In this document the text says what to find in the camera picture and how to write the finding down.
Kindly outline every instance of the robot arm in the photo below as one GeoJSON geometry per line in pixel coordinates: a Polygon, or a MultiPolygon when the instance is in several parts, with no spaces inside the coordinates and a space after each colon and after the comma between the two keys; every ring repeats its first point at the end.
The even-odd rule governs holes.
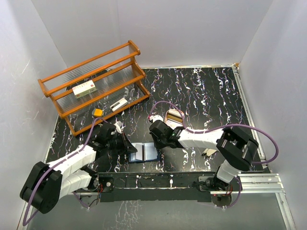
{"type": "Polygon", "coordinates": [[[239,127],[209,133],[190,133],[184,127],[172,129],[161,120],[150,128],[157,149],[199,147],[220,151],[225,157],[215,177],[206,184],[211,188],[225,189],[241,171],[248,171],[257,153],[258,142],[239,127]]]}
{"type": "Polygon", "coordinates": [[[63,160],[65,161],[53,168],[43,179],[33,195],[32,206],[45,214],[63,196],[81,188],[95,189],[94,181],[98,180],[98,173],[89,169],[88,164],[100,158],[106,148],[117,150],[119,154],[137,151],[120,130],[120,126],[118,122],[114,125],[104,123],[99,134],[91,138],[87,145],[80,145],[72,153],[48,164],[35,164],[20,192],[20,198],[29,202],[38,180],[47,170],[63,160]]]}

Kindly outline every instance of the small white box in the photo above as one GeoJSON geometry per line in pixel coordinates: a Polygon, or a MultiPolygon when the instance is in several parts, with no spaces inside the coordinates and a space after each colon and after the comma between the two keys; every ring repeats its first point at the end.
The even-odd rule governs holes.
{"type": "Polygon", "coordinates": [[[122,98],[119,101],[115,102],[113,105],[111,105],[110,109],[114,112],[115,110],[124,107],[126,104],[128,104],[128,101],[125,98],[122,98]]]}
{"type": "Polygon", "coordinates": [[[95,84],[92,80],[89,80],[81,85],[77,85],[72,88],[72,91],[75,94],[76,98],[83,97],[96,90],[97,88],[95,87],[95,84]]]}

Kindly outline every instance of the white backdrop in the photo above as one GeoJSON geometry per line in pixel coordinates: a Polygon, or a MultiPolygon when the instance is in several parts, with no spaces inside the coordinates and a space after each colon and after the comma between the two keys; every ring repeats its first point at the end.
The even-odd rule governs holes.
{"type": "Polygon", "coordinates": [[[43,161],[57,112],[37,82],[66,68],[30,0],[0,1],[0,229],[16,229],[19,198],[43,161]]]}
{"type": "Polygon", "coordinates": [[[240,62],[272,0],[32,0],[68,66],[134,41],[142,67],[240,62]]]}
{"type": "MultiPolygon", "coordinates": [[[[275,0],[240,64],[255,125],[277,141],[270,168],[281,176],[298,230],[307,226],[307,2],[275,0]]],[[[274,147],[261,138],[268,157],[274,147]]]]}

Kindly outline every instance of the wooden shelf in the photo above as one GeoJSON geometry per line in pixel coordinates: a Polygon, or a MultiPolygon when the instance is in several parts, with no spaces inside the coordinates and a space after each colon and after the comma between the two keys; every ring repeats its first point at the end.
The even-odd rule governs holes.
{"type": "Polygon", "coordinates": [[[150,96],[141,82],[145,73],[135,60],[139,54],[138,47],[128,41],[57,74],[39,79],[38,82],[44,95],[51,98],[59,116],[66,120],[76,136],[91,127],[91,124],[80,123],[79,119],[85,114],[91,116],[94,108],[102,109],[104,119],[108,119],[150,96]],[[97,90],[76,98],[72,88],[89,80],[94,82],[97,90]],[[112,112],[110,105],[125,97],[127,90],[138,92],[138,97],[132,97],[133,100],[126,98],[129,104],[112,112]]]}

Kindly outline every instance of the yellow block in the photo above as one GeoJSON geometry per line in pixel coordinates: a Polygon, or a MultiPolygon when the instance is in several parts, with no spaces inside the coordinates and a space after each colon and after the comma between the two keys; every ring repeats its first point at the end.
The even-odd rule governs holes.
{"type": "Polygon", "coordinates": [[[95,117],[101,117],[103,114],[103,111],[101,109],[94,109],[92,112],[92,115],[95,117]]]}

